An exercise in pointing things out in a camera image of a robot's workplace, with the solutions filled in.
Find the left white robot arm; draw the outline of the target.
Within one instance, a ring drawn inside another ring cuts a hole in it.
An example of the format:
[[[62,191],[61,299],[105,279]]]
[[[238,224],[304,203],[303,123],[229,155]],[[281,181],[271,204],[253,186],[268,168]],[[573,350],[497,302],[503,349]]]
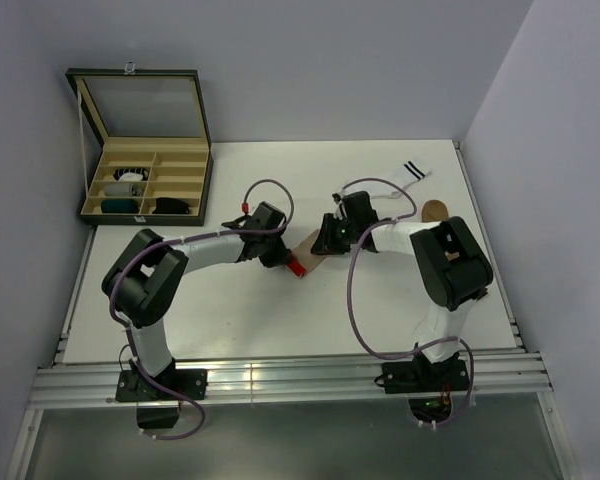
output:
[[[286,215],[262,202],[252,214],[221,225],[215,233],[186,242],[151,229],[139,231],[105,275],[101,287],[115,320],[130,334],[133,356],[142,366],[139,388],[163,399],[175,386],[175,359],[166,340],[164,317],[183,276],[220,264],[259,259],[267,268],[291,259],[282,225]]]

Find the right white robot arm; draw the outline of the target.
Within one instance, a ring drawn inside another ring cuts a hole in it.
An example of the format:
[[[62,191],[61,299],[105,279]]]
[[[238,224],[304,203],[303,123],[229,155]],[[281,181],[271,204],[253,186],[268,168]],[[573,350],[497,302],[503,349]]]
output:
[[[317,256],[352,254],[347,278],[347,309],[353,328],[352,281],[359,253],[399,253],[413,257],[430,299],[427,329],[412,356],[415,383],[432,390],[448,374],[444,362],[459,350],[469,311],[493,281],[492,266],[466,222],[454,216],[443,221],[411,222],[380,219],[365,191],[336,194],[337,210],[326,213],[311,253]]]

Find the beige reindeer sock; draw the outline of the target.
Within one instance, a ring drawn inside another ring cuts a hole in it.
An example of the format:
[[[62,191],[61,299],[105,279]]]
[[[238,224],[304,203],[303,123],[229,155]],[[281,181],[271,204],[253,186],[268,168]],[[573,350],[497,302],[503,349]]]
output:
[[[324,260],[323,256],[311,253],[311,247],[316,242],[319,235],[318,230],[314,230],[298,246],[291,250],[291,260],[287,263],[287,268],[299,278],[306,277],[313,272]]]

